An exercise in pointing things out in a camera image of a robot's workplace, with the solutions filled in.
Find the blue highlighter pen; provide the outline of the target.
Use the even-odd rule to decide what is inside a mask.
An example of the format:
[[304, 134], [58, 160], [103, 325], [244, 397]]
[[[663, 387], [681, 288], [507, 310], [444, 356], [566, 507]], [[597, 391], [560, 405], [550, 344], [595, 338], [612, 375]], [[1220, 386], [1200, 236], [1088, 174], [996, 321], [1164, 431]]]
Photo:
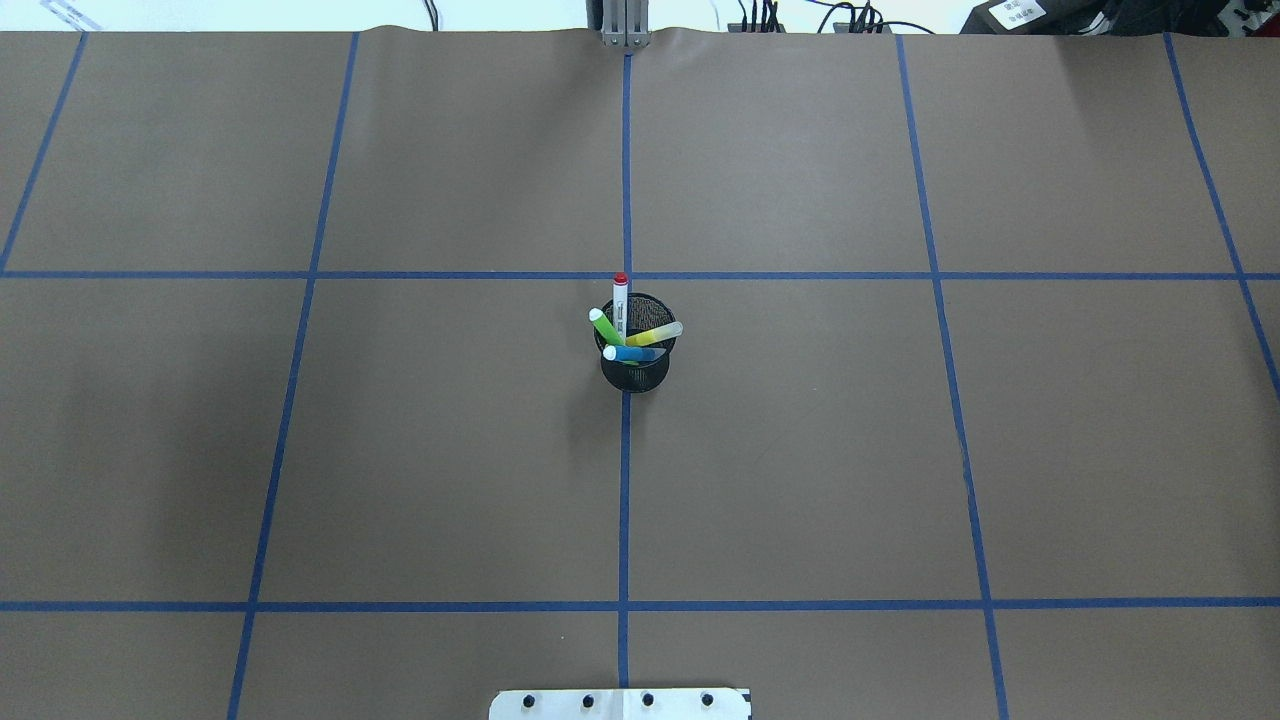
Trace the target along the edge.
[[662, 347], [605, 346], [602, 357], [613, 363], [655, 363], [667, 355]]

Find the black mesh pen cup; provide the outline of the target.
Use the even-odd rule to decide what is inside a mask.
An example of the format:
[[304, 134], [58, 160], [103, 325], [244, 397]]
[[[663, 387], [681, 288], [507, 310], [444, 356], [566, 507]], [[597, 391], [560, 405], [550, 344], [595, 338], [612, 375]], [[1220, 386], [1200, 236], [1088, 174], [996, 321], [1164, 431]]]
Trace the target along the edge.
[[[649, 293], [630, 292], [627, 305], [627, 340], [677, 322], [671, 309]], [[655, 389], [667, 377], [677, 336], [664, 337], [649, 345], [649, 348], [664, 350], [659, 357], [645, 361], [618, 361], [603, 356], [607, 342], [595, 324], [591, 324], [591, 332], [598, 348], [598, 365], [602, 375], [616, 389], [632, 395], [645, 393]]]

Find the green highlighter pen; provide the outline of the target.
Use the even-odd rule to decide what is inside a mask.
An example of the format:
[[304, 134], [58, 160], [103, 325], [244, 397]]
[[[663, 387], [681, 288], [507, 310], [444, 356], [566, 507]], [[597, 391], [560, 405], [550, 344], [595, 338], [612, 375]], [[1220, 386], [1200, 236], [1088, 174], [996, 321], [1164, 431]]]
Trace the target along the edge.
[[623, 347], [626, 338], [616, 329], [611, 316], [599, 307], [591, 307], [588, 319], [602, 348], [605, 346]]

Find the red capped white marker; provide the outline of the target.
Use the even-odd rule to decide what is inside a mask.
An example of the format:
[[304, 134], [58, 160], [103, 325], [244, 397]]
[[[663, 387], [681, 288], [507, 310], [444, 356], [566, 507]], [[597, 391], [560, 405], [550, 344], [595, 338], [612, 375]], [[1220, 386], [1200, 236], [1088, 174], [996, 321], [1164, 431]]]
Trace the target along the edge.
[[625, 343], [628, 328], [628, 291], [630, 278], [626, 272], [617, 272], [612, 284], [611, 316], [614, 332]]

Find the yellow highlighter pen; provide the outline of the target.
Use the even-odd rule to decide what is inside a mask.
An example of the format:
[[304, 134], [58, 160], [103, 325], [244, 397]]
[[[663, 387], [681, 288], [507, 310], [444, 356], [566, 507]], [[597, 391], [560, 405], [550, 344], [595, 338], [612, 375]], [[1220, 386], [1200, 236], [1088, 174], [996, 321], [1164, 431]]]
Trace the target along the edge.
[[664, 325], [658, 325], [655, 328], [631, 334], [626, 338], [626, 345], [631, 347], [649, 347], [660, 345], [668, 341], [675, 341], [684, 333], [684, 324], [681, 322], [671, 322]]

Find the aluminium frame post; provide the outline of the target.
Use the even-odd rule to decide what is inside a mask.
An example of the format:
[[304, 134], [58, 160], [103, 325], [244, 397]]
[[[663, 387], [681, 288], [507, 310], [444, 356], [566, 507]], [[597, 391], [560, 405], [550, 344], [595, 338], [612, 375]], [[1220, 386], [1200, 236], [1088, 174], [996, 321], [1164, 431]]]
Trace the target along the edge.
[[588, 28], [605, 47], [640, 49], [652, 41], [648, 0], [586, 0]]

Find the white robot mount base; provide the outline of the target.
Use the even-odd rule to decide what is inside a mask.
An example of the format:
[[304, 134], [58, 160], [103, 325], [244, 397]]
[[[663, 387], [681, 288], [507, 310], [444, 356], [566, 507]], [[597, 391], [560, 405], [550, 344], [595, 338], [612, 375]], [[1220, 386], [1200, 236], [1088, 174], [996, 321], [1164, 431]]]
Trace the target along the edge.
[[749, 691], [728, 687], [502, 691], [489, 719], [751, 719]]

